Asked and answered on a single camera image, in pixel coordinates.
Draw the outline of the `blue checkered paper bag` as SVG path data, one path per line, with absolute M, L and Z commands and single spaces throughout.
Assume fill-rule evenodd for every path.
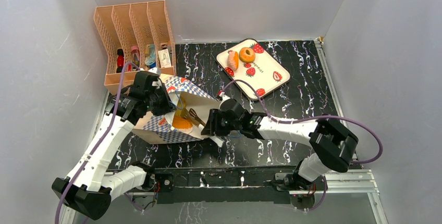
M 171 102 L 177 107 L 173 112 L 161 116 L 153 116 L 148 112 L 132 130 L 132 133 L 150 144 L 169 144 L 193 142 L 206 139 L 201 131 L 193 124 L 189 134 L 179 132 L 172 127 L 174 115 L 180 116 L 181 110 L 193 108 L 204 123 L 208 120 L 210 109 L 219 108 L 220 102 L 193 84 L 186 78 L 160 75 Z

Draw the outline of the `sugared orange fake bread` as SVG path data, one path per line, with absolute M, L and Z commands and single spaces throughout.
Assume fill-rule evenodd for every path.
M 227 67 L 232 71 L 237 71 L 239 67 L 239 54 L 236 51 L 228 51 Z

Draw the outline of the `fake ring donut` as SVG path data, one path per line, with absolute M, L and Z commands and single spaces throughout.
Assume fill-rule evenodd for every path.
M 239 52 L 239 59 L 244 63 L 255 61 L 255 51 L 250 47 L 243 47 Z

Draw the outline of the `fake brown bread loaf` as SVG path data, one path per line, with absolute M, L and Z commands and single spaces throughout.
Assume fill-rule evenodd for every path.
M 191 121 L 177 115 L 174 115 L 172 127 L 185 134 L 189 134 L 193 131 L 193 124 Z

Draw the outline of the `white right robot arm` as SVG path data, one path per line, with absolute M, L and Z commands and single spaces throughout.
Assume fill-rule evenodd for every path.
M 266 182 L 278 191 L 307 190 L 329 171 L 347 172 L 359 139 L 334 116 L 298 121 L 249 112 L 229 98 L 209 111 L 201 135 L 227 136 L 238 131 L 257 140 L 282 140 L 310 146 L 313 154 L 298 163 L 292 174 L 275 175 Z

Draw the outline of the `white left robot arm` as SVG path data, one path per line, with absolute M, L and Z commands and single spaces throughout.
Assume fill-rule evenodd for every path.
M 105 173 L 122 141 L 148 112 L 155 116 L 175 109 L 168 96 L 167 74 L 152 70 L 136 73 L 134 82 L 109 99 L 102 123 L 78 163 L 64 178 L 56 178 L 52 190 L 59 198 L 55 222 L 62 206 L 69 207 L 92 220 L 100 219 L 111 202 L 134 188 L 149 191 L 156 177 L 147 165 L 136 162 L 110 177 Z

